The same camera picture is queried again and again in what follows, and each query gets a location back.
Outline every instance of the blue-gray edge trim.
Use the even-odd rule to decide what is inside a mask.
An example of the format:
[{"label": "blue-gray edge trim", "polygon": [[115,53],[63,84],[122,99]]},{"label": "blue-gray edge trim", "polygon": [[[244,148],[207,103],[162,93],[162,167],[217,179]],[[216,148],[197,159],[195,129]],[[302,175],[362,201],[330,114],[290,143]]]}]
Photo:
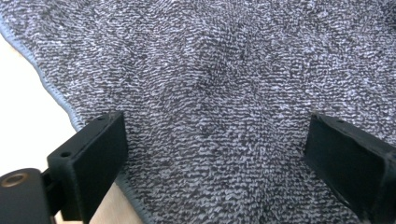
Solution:
[{"label": "blue-gray edge trim", "polygon": [[[66,111],[69,116],[70,122],[73,128],[78,132],[83,128],[78,124],[82,123],[82,120],[77,115],[76,111],[73,107],[66,101],[64,96],[58,91],[58,89],[52,85],[52,83],[48,82],[44,73],[38,67],[37,62],[35,61],[35,57],[28,48],[26,48],[20,40],[18,40],[14,34],[10,31],[9,27],[6,25],[3,16],[0,15],[0,35],[15,49],[17,50],[37,71],[38,76],[40,77],[41,84],[46,89],[46,91],[52,96],[52,98],[58,103],[58,105]],[[142,219],[143,223],[152,224],[151,214],[143,207],[141,202],[139,202],[134,196],[134,191],[128,184],[127,175],[124,172],[120,172],[116,178],[116,184],[120,187],[121,191],[124,193],[128,201],[134,207],[134,210]]]}]

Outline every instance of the beige surface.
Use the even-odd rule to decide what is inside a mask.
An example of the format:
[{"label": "beige surface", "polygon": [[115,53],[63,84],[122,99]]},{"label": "beige surface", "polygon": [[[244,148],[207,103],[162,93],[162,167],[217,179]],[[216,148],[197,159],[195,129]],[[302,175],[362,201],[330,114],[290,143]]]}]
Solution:
[{"label": "beige surface", "polygon": [[[1,36],[0,101],[0,175],[22,168],[44,171],[47,156],[75,131],[67,114],[42,87],[33,66]],[[113,184],[91,223],[133,224],[141,220]]]}]

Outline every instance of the black object at corner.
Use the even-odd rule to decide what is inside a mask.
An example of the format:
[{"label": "black object at corner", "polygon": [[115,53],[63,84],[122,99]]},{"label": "black object at corner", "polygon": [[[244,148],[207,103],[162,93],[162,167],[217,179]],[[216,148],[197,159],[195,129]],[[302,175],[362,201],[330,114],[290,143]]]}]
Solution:
[{"label": "black object at corner", "polygon": [[395,147],[343,120],[314,114],[304,160],[360,220],[395,221]]},{"label": "black object at corner", "polygon": [[103,115],[48,157],[49,169],[22,169],[0,177],[0,223],[89,223],[127,158],[121,112]]}]

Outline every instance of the heathered gray fabric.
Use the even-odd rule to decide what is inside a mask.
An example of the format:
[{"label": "heathered gray fabric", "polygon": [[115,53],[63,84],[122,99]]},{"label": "heathered gray fabric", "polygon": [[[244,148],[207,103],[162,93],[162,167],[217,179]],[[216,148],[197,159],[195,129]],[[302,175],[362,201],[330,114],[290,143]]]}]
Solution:
[{"label": "heathered gray fabric", "polygon": [[318,111],[396,146],[395,8],[3,0],[0,14],[77,126],[125,111],[125,181],[152,222],[356,223],[304,142]]}]

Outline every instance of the gray towel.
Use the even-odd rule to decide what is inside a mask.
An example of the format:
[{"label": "gray towel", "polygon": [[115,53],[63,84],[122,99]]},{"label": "gray towel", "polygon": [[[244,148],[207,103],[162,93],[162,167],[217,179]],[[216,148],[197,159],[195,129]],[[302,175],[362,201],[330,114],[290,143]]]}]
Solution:
[{"label": "gray towel", "polygon": [[395,1],[3,0],[74,125],[125,111],[153,223],[356,223],[302,161],[310,114],[396,146]]}]

